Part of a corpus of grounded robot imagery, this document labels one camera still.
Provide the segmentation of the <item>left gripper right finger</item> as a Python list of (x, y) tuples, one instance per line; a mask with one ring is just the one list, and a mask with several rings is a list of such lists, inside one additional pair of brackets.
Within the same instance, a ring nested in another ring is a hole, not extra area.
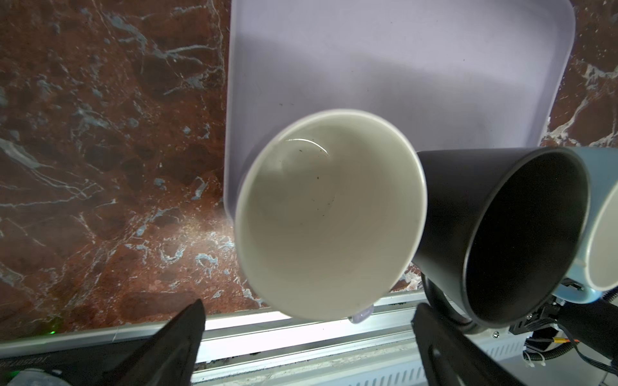
[(411, 321), (429, 385), (520, 385), (431, 306), (422, 303)]

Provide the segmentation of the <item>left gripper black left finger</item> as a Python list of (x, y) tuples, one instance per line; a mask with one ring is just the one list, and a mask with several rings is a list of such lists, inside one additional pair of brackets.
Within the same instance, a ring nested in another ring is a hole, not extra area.
[(190, 385), (205, 327), (201, 300), (184, 308), (99, 385)]

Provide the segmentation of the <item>black mug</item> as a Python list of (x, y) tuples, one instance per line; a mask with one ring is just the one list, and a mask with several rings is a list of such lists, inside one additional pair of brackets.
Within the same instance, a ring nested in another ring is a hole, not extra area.
[(427, 214), (414, 264), (431, 306), (465, 334), (515, 324), (566, 277), (591, 202), (565, 148), (422, 151)]

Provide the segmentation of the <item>white mug blue handle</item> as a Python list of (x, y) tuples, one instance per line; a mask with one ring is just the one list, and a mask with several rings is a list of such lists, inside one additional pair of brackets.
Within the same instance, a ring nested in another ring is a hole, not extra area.
[(617, 287), (617, 149), (573, 147), (589, 173), (590, 207), (579, 250), (554, 296), (587, 304)]

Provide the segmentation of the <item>white mug lilac handle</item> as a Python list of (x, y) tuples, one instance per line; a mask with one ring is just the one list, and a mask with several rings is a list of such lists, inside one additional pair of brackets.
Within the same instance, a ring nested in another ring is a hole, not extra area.
[(427, 206), (417, 152), (393, 124), (354, 109), (312, 114), (270, 140), (243, 177), (233, 213), (239, 264), (285, 315), (348, 318), (399, 281)]

